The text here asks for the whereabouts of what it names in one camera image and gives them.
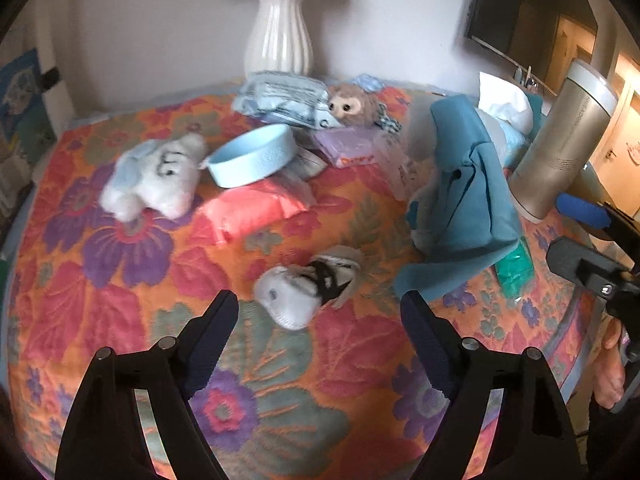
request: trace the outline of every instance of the human hand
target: human hand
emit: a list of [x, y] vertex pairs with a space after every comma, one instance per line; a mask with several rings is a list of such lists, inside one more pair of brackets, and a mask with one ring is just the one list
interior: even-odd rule
[[616, 404], [625, 388], [625, 368], [622, 365], [618, 341], [622, 334], [622, 323], [611, 319], [602, 338], [602, 349], [593, 362], [593, 395], [596, 402], [610, 410]]

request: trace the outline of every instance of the blue cloth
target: blue cloth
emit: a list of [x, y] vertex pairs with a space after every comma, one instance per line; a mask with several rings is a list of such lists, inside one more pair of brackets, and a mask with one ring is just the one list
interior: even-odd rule
[[504, 161], [502, 165], [509, 170], [515, 171], [522, 158], [527, 154], [531, 143], [523, 134], [511, 126], [507, 121], [496, 119], [504, 132], [507, 146], [504, 150]]
[[399, 298], [417, 290], [426, 301], [454, 290], [517, 246], [522, 228], [494, 144], [464, 96], [435, 102], [438, 199], [428, 219], [434, 245], [423, 264], [404, 266]]
[[529, 92], [525, 92], [525, 95], [527, 96], [531, 109], [533, 110], [533, 129], [527, 136], [529, 140], [533, 141], [540, 131], [540, 128], [543, 126], [542, 117], [544, 116], [542, 115], [542, 104], [544, 99], [542, 98], [542, 95], [530, 94]]
[[380, 79], [369, 74], [360, 74], [359, 76], [354, 77], [350, 83], [358, 85], [365, 92], [370, 94], [381, 92], [386, 88], [386, 85], [380, 81]]

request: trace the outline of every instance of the ceramic vase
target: ceramic vase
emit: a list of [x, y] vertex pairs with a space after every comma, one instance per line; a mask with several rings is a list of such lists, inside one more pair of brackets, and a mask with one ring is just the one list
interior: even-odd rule
[[258, 0], [255, 20], [244, 56], [244, 73], [276, 70], [309, 75], [313, 47], [302, 17], [303, 0]]

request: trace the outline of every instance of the orange floral blanket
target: orange floral blanket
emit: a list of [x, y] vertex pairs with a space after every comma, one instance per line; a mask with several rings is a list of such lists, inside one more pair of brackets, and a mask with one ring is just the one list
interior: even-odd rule
[[[402, 119], [408, 92], [380, 95]], [[232, 96], [203, 96], [126, 114], [67, 132], [41, 184], [12, 283], [10, 386], [19, 437], [53, 472], [74, 394], [94, 352], [149, 348], [177, 335], [221, 289], [241, 300], [241, 317], [209, 386], [191, 406], [203, 434], [233, 479], [408, 478], [444, 414], [399, 320], [391, 285], [420, 255], [410, 242], [403, 203], [376, 166], [329, 168], [311, 181], [318, 205], [223, 247], [210, 243], [193, 213], [177, 221], [147, 211], [118, 224], [97, 197], [117, 157], [142, 140], [203, 134], [213, 150], [255, 125], [230, 111]], [[195, 205], [216, 188], [206, 174]], [[574, 287], [549, 273], [549, 242], [577, 236], [552, 214], [524, 222], [537, 277], [523, 300], [507, 301], [491, 270], [434, 302], [436, 314], [492, 349], [545, 348]], [[287, 333], [253, 301], [254, 281], [277, 264], [306, 264], [332, 245], [366, 254], [364, 284], [338, 310], [323, 308], [308, 330]], [[593, 298], [578, 307], [550, 364], [562, 383], [591, 319]], [[140, 412], [158, 472], [172, 476], [148, 399]], [[490, 424], [469, 474], [478, 473]]]

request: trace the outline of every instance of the black bracket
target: black bracket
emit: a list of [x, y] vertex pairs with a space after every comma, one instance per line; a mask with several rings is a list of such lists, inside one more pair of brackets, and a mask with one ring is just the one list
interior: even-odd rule
[[178, 479], [228, 480], [187, 401], [209, 382], [238, 311], [238, 298], [224, 290], [177, 338], [163, 337], [134, 354], [98, 350], [66, 422], [56, 480], [161, 478], [146, 447], [133, 390], [148, 391]]
[[[632, 230], [624, 218], [612, 225], [618, 226], [614, 240], [622, 243], [638, 257], [638, 230]], [[552, 273], [583, 286], [607, 301], [607, 313], [619, 319], [629, 336], [629, 343], [621, 348], [623, 357], [628, 359], [625, 375], [625, 393], [620, 402], [611, 409], [619, 413], [640, 387], [640, 281], [637, 275], [624, 265], [594, 249], [561, 237], [549, 245], [546, 262]]]
[[461, 338], [415, 291], [402, 298], [401, 315], [431, 384], [451, 401], [412, 480], [462, 480], [495, 389], [504, 390], [500, 415], [484, 472], [476, 479], [584, 477], [564, 400], [540, 350], [507, 354]]

